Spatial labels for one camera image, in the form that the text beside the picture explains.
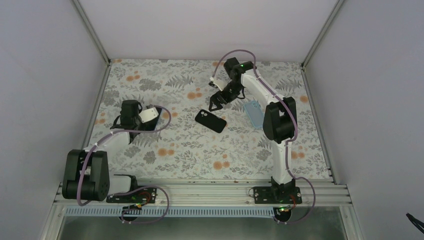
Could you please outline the black phone case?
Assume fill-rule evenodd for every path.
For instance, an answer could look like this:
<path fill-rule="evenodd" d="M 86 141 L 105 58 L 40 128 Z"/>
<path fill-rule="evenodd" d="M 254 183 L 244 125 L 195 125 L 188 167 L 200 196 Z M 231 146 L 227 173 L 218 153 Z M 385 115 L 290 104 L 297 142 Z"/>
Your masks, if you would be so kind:
<path fill-rule="evenodd" d="M 201 109 L 197 115 L 195 116 L 194 120 L 201 124 L 202 126 L 216 132 L 216 133 L 221 133 L 224 128 L 227 125 L 227 122 L 212 114 L 211 112 L 208 112 L 207 110 Z"/>

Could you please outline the light blue phone case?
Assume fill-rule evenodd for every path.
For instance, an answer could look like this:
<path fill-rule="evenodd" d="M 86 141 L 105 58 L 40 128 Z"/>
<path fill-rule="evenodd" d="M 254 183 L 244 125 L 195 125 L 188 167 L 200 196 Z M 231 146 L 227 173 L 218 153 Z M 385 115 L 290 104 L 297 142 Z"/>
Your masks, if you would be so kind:
<path fill-rule="evenodd" d="M 244 103 L 243 108 L 250 119 L 252 126 L 255 129 L 261 129 L 263 127 L 264 113 L 260 104 L 256 100 L 252 100 Z"/>

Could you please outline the blue phone with black screen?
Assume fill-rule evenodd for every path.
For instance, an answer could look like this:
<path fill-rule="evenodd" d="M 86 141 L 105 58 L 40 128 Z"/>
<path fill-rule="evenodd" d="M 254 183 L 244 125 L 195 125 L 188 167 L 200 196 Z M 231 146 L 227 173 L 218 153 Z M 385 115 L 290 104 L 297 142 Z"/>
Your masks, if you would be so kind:
<path fill-rule="evenodd" d="M 160 119 L 160 115 L 162 113 L 162 109 L 160 107 L 156 107 L 156 108 L 157 108 L 157 110 L 159 112 L 159 116 L 156 119 L 152 120 L 152 121 L 149 121 L 149 122 L 146 122 L 146 123 L 141 123 L 141 130 L 144 130 L 144 131 L 153 131 L 153 130 L 156 129 L 156 126 L 157 126 L 158 121 Z"/>

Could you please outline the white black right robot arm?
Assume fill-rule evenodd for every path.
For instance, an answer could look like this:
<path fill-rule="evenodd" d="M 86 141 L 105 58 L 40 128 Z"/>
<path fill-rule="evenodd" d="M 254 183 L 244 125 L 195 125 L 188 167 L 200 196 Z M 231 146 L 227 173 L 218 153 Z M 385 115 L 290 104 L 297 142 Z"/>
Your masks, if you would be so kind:
<path fill-rule="evenodd" d="M 290 176 L 291 141 L 297 133 L 296 102 L 293 97 L 284 97 L 259 75 L 251 61 L 240 63 L 235 57 L 224 63 L 224 69 L 230 78 L 224 83 L 215 77 L 209 84 L 218 89 L 209 99 L 209 111 L 221 110 L 224 105 L 235 100 L 242 90 L 247 89 L 259 105 L 264 108 L 262 130 L 271 141 L 273 173 L 271 186 L 258 198 L 266 203 L 282 204 L 290 195 L 296 193 L 296 181 Z"/>

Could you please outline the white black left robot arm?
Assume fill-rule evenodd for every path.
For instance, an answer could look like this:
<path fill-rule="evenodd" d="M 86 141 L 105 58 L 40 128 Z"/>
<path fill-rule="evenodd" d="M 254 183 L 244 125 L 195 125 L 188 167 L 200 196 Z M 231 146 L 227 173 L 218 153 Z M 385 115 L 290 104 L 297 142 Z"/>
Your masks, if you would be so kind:
<path fill-rule="evenodd" d="M 85 149 L 73 149 L 67 154 L 62 181 L 62 196 L 76 200 L 81 206 L 90 201 L 103 201 L 109 194 L 119 193 L 131 203 L 139 197 L 139 188 L 126 175 L 111 176 L 109 159 L 128 146 L 140 133 L 142 105 L 137 100 L 125 100 L 111 131 Z"/>

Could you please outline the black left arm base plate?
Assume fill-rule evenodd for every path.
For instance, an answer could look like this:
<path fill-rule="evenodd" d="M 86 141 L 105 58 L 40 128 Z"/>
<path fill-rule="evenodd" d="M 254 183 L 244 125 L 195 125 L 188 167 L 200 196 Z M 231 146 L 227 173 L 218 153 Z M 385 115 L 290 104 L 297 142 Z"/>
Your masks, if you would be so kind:
<path fill-rule="evenodd" d="M 115 194 L 106 198 L 107 203 L 119 204 L 154 204 L 158 189 L 153 186 L 138 186 L 129 193 Z"/>

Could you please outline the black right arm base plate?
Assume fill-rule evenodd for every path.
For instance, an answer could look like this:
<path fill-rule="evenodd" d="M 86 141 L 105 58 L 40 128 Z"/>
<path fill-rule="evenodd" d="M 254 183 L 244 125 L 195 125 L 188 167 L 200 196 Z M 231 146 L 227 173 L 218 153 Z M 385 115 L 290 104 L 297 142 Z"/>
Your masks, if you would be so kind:
<path fill-rule="evenodd" d="M 299 187 L 272 191 L 270 186 L 256 186 L 253 188 L 254 203 L 264 204 L 302 204 L 302 194 Z"/>

